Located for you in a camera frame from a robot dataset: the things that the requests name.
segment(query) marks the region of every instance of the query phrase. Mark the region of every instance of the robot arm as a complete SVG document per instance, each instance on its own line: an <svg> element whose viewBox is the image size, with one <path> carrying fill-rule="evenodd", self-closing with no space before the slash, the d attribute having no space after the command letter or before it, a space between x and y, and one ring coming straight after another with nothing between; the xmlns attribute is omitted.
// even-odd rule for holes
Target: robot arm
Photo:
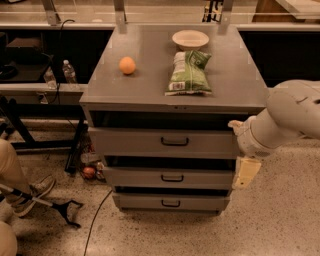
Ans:
<svg viewBox="0 0 320 256"><path fill-rule="evenodd" d="M260 160L303 137L320 139L320 82L290 80L270 90L267 107L245 122L230 121L244 157L238 157L234 188L245 188Z"/></svg>

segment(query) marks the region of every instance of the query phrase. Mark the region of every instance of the shoe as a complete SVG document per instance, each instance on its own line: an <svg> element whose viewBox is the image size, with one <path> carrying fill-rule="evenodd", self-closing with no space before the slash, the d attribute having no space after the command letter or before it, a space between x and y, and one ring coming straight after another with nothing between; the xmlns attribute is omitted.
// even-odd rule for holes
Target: shoe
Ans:
<svg viewBox="0 0 320 256"><path fill-rule="evenodd" d="M51 175L49 175L39 183L30 185L32 197L41 198L47 195L51 191L55 183L55 179ZM32 210L35 204L35 201L25 199L20 204L13 206L13 213L20 218L24 217Z"/></svg>

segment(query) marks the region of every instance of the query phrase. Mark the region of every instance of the person's leg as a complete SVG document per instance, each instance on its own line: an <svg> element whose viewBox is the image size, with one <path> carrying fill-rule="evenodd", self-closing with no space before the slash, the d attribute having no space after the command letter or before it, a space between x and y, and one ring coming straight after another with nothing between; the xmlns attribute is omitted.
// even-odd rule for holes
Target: person's leg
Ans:
<svg viewBox="0 0 320 256"><path fill-rule="evenodd" d="M0 221L0 255L16 256L17 251L16 235L8 224Z"/></svg>
<svg viewBox="0 0 320 256"><path fill-rule="evenodd" d="M21 170L16 151L11 143L2 139L0 139L0 183L27 194L31 193L29 183ZM23 198L11 195L7 191L1 190L1 192L9 204L18 204L23 201Z"/></svg>
<svg viewBox="0 0 320 256"><path fill-rule="evenodd" d="M39 183L29 185L11 143L0 139L0 184L31 194L33 197L41 198L51 191L55 180L49 175ZM12 206L13 213L18 217L25 216L35 205L35 201L12 195L1 188L0 191L5 196L7 203Z"/></svg>

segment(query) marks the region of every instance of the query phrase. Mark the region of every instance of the orange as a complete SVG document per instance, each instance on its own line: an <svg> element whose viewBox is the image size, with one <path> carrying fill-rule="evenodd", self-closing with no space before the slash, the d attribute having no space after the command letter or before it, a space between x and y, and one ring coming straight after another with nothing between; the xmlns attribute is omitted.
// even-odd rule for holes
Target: orange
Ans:
<svg viewBox="0 0 320 256"><path fill-rule="evenodd" d="M130 57L123 57L119 62L119 69L125 75L130 75L136 70L136 63Z"/></svg>

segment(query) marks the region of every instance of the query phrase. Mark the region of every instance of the white plate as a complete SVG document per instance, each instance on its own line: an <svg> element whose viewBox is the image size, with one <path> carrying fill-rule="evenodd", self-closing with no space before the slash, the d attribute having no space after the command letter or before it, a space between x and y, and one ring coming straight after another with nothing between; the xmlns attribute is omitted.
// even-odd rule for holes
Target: white plate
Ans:
<svg viewBox="0 0 320 256"><path fill-rule="evenodd" d="M172 36L172 40L183 51L196 51L209 42L209 37L200 31L181 30Z"/></svg>

